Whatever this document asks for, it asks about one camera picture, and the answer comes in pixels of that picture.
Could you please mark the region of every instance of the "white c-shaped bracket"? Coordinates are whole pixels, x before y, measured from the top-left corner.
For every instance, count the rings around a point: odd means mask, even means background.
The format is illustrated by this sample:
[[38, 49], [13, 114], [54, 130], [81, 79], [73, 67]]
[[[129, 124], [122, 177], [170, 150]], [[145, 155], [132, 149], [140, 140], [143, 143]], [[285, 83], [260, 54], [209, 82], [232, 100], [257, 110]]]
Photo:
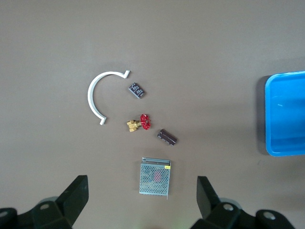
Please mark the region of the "white c-shaped bracket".
[[93, 90], [94, 90], [94, 87], [95, 85], [97, 84], [97, 82], [107, 76], [107, 75], [118, 75], [124, 79], [126, 79], [128, 77], [128, 74], [129, 74], [129, 70], [127, 70], [125, 72], [125, 74], [123, 73], [119, 73], [119, 72], [105, 72], [105, 73], [102, 73], [102, 74], [99, 74], [97, 77], [94, 78], [94, 80], [91, 82], [90, 86], [89, 86], [89, 89], [88, 89], [88, 103], [89, 103], [89, 106], [91, 108], [91, 110], [93, 111], [93, 113], [98, 116], [100, 119], [101, 119], [101, 122], [100, 122], [100, 125], [103, 125], [105, 120], [106, 120], [106, 117], [103, 116], [95, 107], [94, 105], [94, 102], [93, 102]]

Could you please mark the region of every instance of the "metal box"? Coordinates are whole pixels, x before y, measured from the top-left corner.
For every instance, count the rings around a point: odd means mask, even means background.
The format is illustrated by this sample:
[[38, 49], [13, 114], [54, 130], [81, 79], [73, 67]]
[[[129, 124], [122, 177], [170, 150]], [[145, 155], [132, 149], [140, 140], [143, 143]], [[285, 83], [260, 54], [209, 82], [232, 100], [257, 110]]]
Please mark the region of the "metal box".
[[170, 173], [170, 160], [143, 157], [141, 163], [139, 193], [168, 196]]

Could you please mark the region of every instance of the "gate valve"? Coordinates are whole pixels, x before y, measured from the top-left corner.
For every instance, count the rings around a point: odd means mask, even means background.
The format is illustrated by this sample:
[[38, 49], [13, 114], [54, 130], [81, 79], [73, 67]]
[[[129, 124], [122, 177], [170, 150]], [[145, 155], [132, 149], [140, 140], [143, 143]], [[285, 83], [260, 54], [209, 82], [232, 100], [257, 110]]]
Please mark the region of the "gate valve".
[[147, 114], [142, 114], [140, 121], [131, 120], [127, 122], [127, 125], [130, 132], [136, 131], [140, 126], [142, 126], [144, 130], [148, 130], [151, 127], [151, 121]]

